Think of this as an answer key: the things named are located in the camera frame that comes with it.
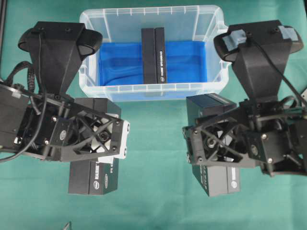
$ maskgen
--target black mount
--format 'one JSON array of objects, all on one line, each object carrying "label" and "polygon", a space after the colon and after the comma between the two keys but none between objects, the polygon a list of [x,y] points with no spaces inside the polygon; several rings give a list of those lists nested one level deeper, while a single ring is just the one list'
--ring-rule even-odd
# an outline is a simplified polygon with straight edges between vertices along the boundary
[{"label": "black mount", "polygon": [[38,22],[19,40],[18,47],[31,55],[38,75],[39,34],[42,53],[41,76],[47,93],[65,96],[82,61],[94,54],[102,43],[102,35],[87,30],[83,23]]},{"label": "black mount", "polygon": [[214,38],[218,55],[224,61],[232,62],[232,68],[250,100],[255,102],[277,101],[277,93],[282,79],[272,69],[259,49],[251,42],[238,44],[229,51],[223,37],[237,30],[245,31],[247,37],[252,37],[265,50],[275,66],[284,72],[289,55],[303,48],[303,42],[298,33],[298,40],[283,39],[279,29],[280,21],[246,23],[231,25],[227,33]]},{"label": "black mount", "polygon": [[238,24],[214,38],[214,45],[222,60],[232,62],[250,100],[183,128],[189,162],[307,175],[306,112],[297,102],[286,105],[293,96],[277,101],[282,77],[263,54],[283,73],[289,55],[303,48],[299,34],[280,21]]}]

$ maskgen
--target green tablecloth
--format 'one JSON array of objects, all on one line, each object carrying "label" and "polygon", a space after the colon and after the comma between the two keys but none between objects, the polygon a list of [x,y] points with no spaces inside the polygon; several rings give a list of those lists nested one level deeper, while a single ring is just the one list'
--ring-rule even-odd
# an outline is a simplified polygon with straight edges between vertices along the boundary
[{"label": "green tablecloth", "polygon": [[[86,9],[215,4],[225,24],[279,19],[307,44],[303,0],[8,0],[1,75],[29,55],[17,48],[37,21],[78,22]],[[285,75],[302,91],[307,84],[307,48],[290,56]],[[25,71],[19,74],[26,83]],[[83,97],[78,77],[68,91]],[[290,90],[282,84],[280,97]],[[221,95],[235,102],[246,95],[230,70]],[[306,229],[307,178],[262,175],[242,169],[242,191],[209,198],[186,162],[181,127],[185,101],[119,103],[131,122],[128,156],[120,161],[118,190],[106,196],[68,195],[69,164],[21,156],[0,165],[0,229],[59,230],[72,221],[85,229]]]}]

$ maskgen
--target blue fabric lining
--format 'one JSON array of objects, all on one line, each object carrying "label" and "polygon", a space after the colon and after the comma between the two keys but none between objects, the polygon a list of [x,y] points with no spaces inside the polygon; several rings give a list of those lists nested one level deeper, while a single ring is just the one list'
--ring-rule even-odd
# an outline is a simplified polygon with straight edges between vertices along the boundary
[{"label": "blue fabric lining", "polygon": [[[166,42],[165,52],[168,83],[207,81],[204,42]],[[141,43],[104,43],[99,54],[101,86],[143,84]]]}]

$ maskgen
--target bolt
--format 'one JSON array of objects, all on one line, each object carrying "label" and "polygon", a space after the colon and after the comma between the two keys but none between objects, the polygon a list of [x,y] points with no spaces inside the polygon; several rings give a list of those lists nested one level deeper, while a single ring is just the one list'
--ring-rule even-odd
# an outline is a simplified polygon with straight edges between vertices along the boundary
[{"label": "bolt", "polygon": [[251,145],[251,146],[250,146],[250,150],[251,150],[252,154],[254,154],[255,156],[258,155],[258,149],[257,149],[256,146]]},{"label": "bolt", "polygon": [[268,136],[267,136],[265,133],[261,135],[261,139],[262,139],[262,140],[265,140],[267,137],[268,137]]},{"label": "bolt", "polygon": [[213,149],[215,147],[215,144],[216,144],[216,140],[212,139],[212,138],[209,138],[207,140],[207,146],[210,148],[210,149]]}]

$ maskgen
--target clear plastic bin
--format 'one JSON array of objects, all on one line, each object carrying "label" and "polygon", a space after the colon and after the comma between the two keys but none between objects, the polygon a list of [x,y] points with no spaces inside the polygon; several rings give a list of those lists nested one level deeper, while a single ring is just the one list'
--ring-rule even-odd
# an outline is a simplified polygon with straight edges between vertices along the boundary
[{"label": "clear plastic bin", "polygon": [[214,5],[86,10],[80,16],[86,28],[99,31],[103,43],[141,42],[141,29],[164,27],[166,41],[204,41],[207,82],[98,86],[99,52],[84,60],[79,84],[88,97],[114,102],[185,99],[204,93],[219,93],[228,83],[228,62],[214,48],[215,36],[227,31],[221,8]]}]

